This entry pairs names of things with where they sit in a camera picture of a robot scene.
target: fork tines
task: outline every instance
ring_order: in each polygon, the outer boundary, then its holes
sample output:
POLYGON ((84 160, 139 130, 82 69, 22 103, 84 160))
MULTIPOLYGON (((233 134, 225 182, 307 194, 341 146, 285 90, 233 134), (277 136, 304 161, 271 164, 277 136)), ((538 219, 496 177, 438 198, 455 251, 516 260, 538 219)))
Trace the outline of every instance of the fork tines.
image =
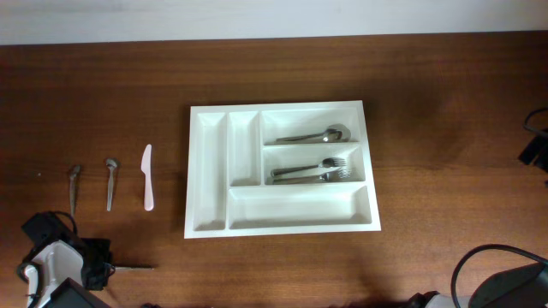
POLYGON ((350 170, 342 169, 342 170, 338 170, 337 175, 340 179, 346 179, 350 177, 351 172, 350 170))
POLYGON ((346 166, 346 161, 343 158, 333 157, 332 159, 333 159, 333 164, 335 165, 335 167, 344 167, 344 166, 346 166))

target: utensil handle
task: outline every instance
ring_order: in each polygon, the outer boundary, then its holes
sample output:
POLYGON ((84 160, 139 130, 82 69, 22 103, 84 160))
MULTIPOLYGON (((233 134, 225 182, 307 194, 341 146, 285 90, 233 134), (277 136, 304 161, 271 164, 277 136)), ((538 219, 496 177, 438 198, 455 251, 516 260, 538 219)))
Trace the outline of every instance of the utensil handle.
POLYGON ((317 180, 323 180, 321 176, 319 175, 311 175, 311 176, 302 176, 297 178, 289 178, 289 179, 274 179, 272 184, 300 184, 300 183, 307 183, 317 180))
POLYGON ((288 173, 291 173, 291 172, 297 172, 297 171, 301 171, 301 170, 314 169, 314 168, 317 168, 317 167, 318 167, 318 165, 305 166, 305 167, 293 167, 293 168, 273 169, 273 170, 271 171, 271 175, 274 177, 274 176, 277 176, 277 175, 285 175, 285 174, 288 174, 288 173))
POLYGON ((114 171, 110 171, 110 177, 109 177, 109 192, 108 197, 106 200, 106 210, 110 211, 110 208, 112 207, 112 193, 114 192, 114 171))
POLYGON ((75 179, 70 179, 70 191, 68 193, 70 198, 70 215, 74 218, 76 212, 76 183, 75 179))
POLYGON ((145 175, 145 210, 154 209, 154 197, 152 196, 151 175, 145 175))
POLYGON ((276 139, 276 141, 299 141, 299 140, 304 140, 304 139, 321 137, 323 135, 324 135, 324 133, 315 133, 315 134, 303 135, 303 136, 278 138, 278 139, 276 139))

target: white wall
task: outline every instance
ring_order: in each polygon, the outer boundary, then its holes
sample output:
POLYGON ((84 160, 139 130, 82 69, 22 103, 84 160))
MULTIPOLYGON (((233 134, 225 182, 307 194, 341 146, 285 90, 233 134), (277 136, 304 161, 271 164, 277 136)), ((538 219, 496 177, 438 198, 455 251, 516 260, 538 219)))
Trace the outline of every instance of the white wall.
POLYGON ((0 0, 0 44, 548 29, 548 0, 0 0))

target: black device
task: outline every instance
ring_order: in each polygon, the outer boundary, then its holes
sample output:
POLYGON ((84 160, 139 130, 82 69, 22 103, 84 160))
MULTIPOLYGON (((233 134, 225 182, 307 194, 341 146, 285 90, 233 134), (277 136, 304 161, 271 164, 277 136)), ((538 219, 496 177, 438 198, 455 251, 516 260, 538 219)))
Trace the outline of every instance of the black device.
POLYGON ((534 115, 545 111, 548 111, 548 108, 534 110, 525 118, 523 128, 534 133, 535 137, 529 142, 518 159, 526 165, 532 163, 534 166, 548 172, 548 128, 538 129, 529 125, 529 120, 534 115))
POLYGON ((536 263, 489 277, 472 295, 469 308, 543 308, 548 305, 548 260, 513 246, 490 244, 474 248, 455 267, 451 277, 451 298, 456 308, 461 308, 456 296, 459 271, 473 255, 486 250, 513 252, 536 263))
POLYGON ((27 267, 35 268, 37 273, 35 279, 38 282, 35 292, 29 295, 32 301, 28 307, 108 307, 86 290, 103 290, 103 287, 108 284, 109 277, 114 274, 115 268, 110 264, 112 259, 110 240, 81 239, 78 237, 74 219, 64 212, 37 213, 21 228, 31 239, 34 247, 17 267, 17 275, 24 282, 29 283, 29 278, 24 271, 27 267), (70 219, 73 230, 70 230, 57 215, 70 219), (68 270, 59 270, 59 264, 52 263, 56 265, 56 269, 53 269, 53 273, 48 272, 48 275, 57 274, 55 272, 57 270, 61 272, 60 276, 67 276, 59 286, 49 286, 48 282, 44 281, 44 272, 51 269, 37 261, 41 252, 54 253, 55 251, 51 249, 54 245, 64 247, 63 251, 69 252, 69 261, 75 260, 75 264, 81 263, 81 269, 68 270), (82 285, 70 276, 81 279, 82 285))

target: metal fork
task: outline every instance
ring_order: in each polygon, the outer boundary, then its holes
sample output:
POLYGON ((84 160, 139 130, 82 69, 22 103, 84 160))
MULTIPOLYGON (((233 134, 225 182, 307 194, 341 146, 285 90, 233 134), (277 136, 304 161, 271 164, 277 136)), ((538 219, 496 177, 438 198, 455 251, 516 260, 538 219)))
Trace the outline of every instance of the metal fork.
POLYGON ((312 166, 305 167, 293 167, 293 168, 282 168, 282 169, 273 169, 271 171, 272 177, 277 175, 285 175, 291 172, 314 169, 314 168, 333 168, 333 167, 344 167, 346 166, 346 161, 342 158, 330 157, 324 159, 321 163, 312 166))
POLYGON ((300 183, 314 183, 318 181, 322 182, 336 182, 348 179, 351 176, 351 172, 346 169, 339 169, 330 172, 324 172, 321 175, 302 176, 288 179, 274 179, 272 184, 300 184, 300 183))

